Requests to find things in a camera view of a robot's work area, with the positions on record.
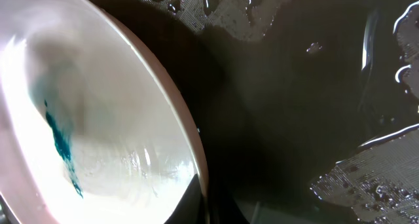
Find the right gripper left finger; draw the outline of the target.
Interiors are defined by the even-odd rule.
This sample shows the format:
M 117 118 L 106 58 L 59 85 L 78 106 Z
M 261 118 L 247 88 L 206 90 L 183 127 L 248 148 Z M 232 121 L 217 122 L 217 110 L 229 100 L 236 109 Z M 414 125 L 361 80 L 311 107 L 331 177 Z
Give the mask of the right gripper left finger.
M 194 175 L 172 215 L 164 224 L 206 224 L 207 215 L 198 175 Z

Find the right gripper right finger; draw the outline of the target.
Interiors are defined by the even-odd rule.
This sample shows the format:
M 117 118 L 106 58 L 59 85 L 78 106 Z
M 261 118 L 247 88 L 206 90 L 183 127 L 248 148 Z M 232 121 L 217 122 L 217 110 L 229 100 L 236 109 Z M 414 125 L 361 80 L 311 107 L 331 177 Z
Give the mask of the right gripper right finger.
M 249 224 L 232 195 L 218 185 L 209 188 L 209 215 L 211 224 Z

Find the white plate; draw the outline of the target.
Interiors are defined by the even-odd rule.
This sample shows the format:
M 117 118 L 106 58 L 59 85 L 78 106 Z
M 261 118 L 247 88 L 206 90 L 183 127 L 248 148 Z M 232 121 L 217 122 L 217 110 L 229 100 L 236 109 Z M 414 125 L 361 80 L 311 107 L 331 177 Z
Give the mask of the white plate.
M 1 205 L 11 223 L 165 223 L 196 174 L 206 209 L 197 127 L 126 26 L 88 0 L 1 0 Z

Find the dark grey serving tray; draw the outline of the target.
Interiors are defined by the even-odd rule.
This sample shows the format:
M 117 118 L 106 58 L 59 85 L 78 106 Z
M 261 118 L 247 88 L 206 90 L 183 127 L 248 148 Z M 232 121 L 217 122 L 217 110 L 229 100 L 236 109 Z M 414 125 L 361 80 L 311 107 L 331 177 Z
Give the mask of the dark grey serving tray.
M 89 0 L 156 55 L 249 223 L 418 222 L 418 0 Z

